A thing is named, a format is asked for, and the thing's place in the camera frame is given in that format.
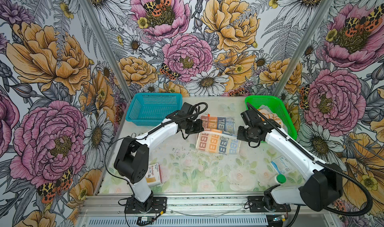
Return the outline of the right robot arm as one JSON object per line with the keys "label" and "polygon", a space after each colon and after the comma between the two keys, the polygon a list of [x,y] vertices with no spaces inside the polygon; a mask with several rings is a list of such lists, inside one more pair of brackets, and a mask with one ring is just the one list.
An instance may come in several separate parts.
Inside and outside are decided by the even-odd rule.
{"label": "right robot arm", "polygon": [[[244,126],[238,128],[238,140],[257,148],[261,142],[274,147],[302,175],[300,187],[283,187],[277,184],[264,192],[263,206],[274,211],[279,205],[307,206],[315,212],[322,210],[343,216],[363,216],[373,207],[373,197],[363,184],[342,172],[337,164],[328,164],[316,157],[291,138],[275,121],[266,118],[250,103],[241,113]],[[343,196],[343,179],[356,185],[365,195],[365,206],[356,212],[342,212],[330,205]]]}

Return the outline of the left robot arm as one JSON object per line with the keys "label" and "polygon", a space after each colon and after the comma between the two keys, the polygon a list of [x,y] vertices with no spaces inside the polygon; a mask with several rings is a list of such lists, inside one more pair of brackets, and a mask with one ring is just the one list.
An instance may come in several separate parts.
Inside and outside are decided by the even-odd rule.
{"label": "left robot arm", "polygon": [[151,150],[179,132],[186,135],[203,132],[203,121],[198,116],[207,109],[208,104],[205,102],[195,105],[185,102],[180,110],[168,114],[150,131],[135,138],[126,137],[122,140],[114,168],[128,182],[133,192],[131,202],[135,209],[147,213],[153,208],[154,194],[145,178]]}

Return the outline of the orange white towel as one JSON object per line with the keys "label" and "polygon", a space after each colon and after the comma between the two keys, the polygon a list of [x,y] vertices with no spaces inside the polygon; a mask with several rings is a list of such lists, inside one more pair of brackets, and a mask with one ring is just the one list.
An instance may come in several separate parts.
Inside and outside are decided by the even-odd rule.
{"label": "orange white towel", "polygon": [[278,117],[276,113],[273,113],[267,106],[261,105],[258,111],[264,115],[267,119],[274,120],[277,124],[279,124],[282,128],[285,127],[282,119]]}

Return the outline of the green plastic basket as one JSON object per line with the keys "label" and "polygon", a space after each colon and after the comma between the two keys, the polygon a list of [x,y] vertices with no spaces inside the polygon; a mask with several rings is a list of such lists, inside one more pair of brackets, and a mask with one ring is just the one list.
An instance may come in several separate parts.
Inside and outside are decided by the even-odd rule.
{"label": "green plastic basket", "polygon": [[290,118],[290,115],[284,106],[284,103],[275,96],[251,95],[245,98],[245,104],[250,103],[253,107],[259,109],[262,105],[268,107],[272,113],[276,114],[287,128],[288,135],[294,140],[297,139],[297,131]]}

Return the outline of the teal plastic basket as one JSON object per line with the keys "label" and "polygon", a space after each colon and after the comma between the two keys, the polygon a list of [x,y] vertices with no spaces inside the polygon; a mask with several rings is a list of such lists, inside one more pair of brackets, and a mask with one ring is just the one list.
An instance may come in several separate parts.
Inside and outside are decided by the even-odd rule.
{"label": "teal plastic basket", "polygon": [[137,126],[157,126],[168,114],[180,110],[179,93],[137,93],[128,108],[126,121]]}

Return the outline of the bandage box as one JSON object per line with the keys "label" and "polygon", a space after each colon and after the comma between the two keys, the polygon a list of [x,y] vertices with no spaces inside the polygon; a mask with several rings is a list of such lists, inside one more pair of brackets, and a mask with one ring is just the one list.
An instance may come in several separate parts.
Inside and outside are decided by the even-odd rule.
{"label": "bandage box", "polygon": [[148,167],[146,181],[149,187],[154,187],[162,184],[161,166],[158,163],[151,164]]}

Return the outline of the small green circuit board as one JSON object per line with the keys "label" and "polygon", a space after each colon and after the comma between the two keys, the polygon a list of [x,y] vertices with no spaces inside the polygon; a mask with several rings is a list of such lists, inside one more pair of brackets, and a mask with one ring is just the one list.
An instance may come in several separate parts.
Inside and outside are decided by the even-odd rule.
{"label": "small green circuit board", "polygon": [[152,221],[152,217],[138,217],[137,224],[145,224]]}

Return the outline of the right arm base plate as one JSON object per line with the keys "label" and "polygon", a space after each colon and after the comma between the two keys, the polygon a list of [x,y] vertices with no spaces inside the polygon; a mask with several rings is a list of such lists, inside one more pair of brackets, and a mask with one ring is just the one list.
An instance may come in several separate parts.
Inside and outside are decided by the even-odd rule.
{"label": "right arm base plate", "polygon": [[251,213],[282,213],[291,212],[291,207],[287,204],[280,205],[274,200],[265,196],[248,196],[247,205]]}

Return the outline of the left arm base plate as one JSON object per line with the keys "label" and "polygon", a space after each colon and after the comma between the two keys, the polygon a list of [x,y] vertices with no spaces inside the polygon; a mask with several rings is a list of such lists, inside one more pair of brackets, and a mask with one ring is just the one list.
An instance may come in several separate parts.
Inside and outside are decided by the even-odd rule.
{"label": "left arm base plate", "polygon": [[136,198],[129,198],[128,203],[125,204],[125,214],[159,214],[165,213],[167,209],[166,197],[149,197],[144,203],[138,201]]}

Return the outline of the left aluminium frame post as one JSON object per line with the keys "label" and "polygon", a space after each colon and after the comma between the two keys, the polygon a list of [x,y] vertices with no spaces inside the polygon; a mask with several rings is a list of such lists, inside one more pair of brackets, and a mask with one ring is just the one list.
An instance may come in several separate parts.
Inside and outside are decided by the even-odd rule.
{"label": "left aluminium frame post", "polygon": [[118,66],[118,61],[109,45],[108,39],[103,31],[102,25],[98,19],[97,14],[95,13],[92,3],[90,0],[78,0],[80,2],[80,6],[83,9],[83,12],[86,15],[86,18],[90,24],[91,29],[93,30],[104,54],[106,55],[106,59],[109,62],[117,81],[123,91],[123,94],[128,102],[130,102],[133,98],[133,95],[126,83],[126,80],[122,74],[120,67]]}

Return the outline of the aluminium frame post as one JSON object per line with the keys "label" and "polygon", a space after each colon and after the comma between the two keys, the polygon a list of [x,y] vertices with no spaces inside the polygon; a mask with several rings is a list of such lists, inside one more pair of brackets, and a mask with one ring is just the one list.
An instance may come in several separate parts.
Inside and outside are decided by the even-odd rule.
{"label": "aluminium frame post", "polygon": [[308,27],[305,30],[303,37],[300,39],[298,47],[292,55],[284,74],[276,85],[273,92],[273,96],[278,97],[286,86],[286,84],[288,83],[290,76],[293,74],[303,52],[305,51],[305,48],[309,45],[312,37],[315,35],[315,32],[318,29],[320,23],[322,22],[324,16],[328,14],[331,4],[333,2],[334,0],[321,0],[318,9],[315,11],[313,19],[309,21]]}
{"label": "aluminium frame post", "polygon": [[83,12],[86,15],[86,18],[90,24],[91,29],[93,30],[104,54],[106,55],[106,59],[109,62],[117,81],[123,91],[123,94],[128,102],[130,102],[133,98],[133,95],[126,83],[126,80],[122,74],[120,67],[118,66],[118,61],[109,45],[108,39],[103,31],[102,25],[98,19],[97,14],[95,13],[92,3],[90,0],[78,0],[80,2],[80,6],[83,9]]}

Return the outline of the right aluminium frame post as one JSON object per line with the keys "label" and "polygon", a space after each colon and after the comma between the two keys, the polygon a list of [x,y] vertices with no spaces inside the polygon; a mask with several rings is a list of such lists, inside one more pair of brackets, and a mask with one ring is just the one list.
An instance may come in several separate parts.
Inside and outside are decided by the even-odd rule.
{"label": "right aluminium frame post", "polygon": [[312,37],[315,35],[315,32],[318,29],[320,23],[322,22],[324,16],[328,14],[331,4],[333,2],[334,0],[321,0],[318,9],[315,11],[313,19],[309,21],[308,27],[305,30],[303,37],[300,39],[298,47],[292,55],[284,74],[276,85],[273,92],[273,96],[278,97],[286,86],[286,84],[288,83],[290,76],[293,74],[303,52],[305,51],[305,48],[309,45]]}

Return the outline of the aluminium front rail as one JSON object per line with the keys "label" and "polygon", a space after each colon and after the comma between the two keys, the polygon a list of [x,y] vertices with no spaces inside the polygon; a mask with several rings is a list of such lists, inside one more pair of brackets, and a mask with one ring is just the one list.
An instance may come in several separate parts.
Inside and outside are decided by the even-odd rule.
{"label": "aluminium front rail", "polygon": [[[279,212],[268,212],[263,207],[257,207],[256,213],[245,209],[250,193],[245,194],[162,194],[167,198],[165,217],[208,217],[219,218],[239,215],[282,215],[286,214],[285,208]],[[118,217],[136,220],[140,216],[154,216],[150,213],[125,214],[125,198],[128,194],[101,194],[88,197],[82,207],[78,224],[86,225],[90,218]]]}

